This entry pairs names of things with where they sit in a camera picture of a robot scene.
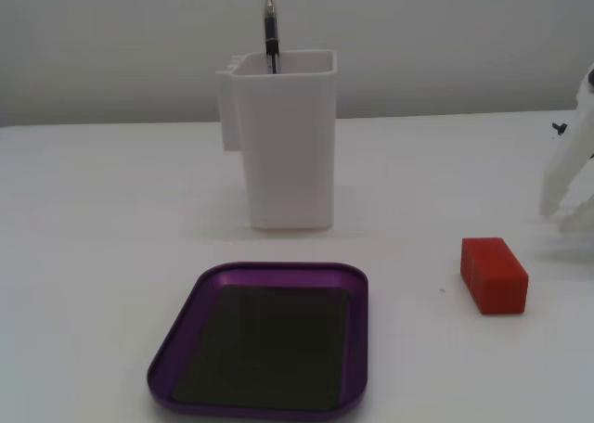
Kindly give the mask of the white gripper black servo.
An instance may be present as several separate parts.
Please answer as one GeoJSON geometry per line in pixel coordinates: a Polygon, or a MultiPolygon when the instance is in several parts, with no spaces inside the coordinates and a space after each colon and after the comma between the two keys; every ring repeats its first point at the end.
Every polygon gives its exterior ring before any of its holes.
{"type": "MultiPolygon", "coordinates": [[[[542,216],[549,217],[559,209],[569,185],[593,155],[593,68],[591,64],[578,87],[574,121],[552,124],[562,140],[544,172],[539,202],[542,216]]],[[[594,195],[562,220],[560,231],[592,233],[593,208],[594,195]]]]}

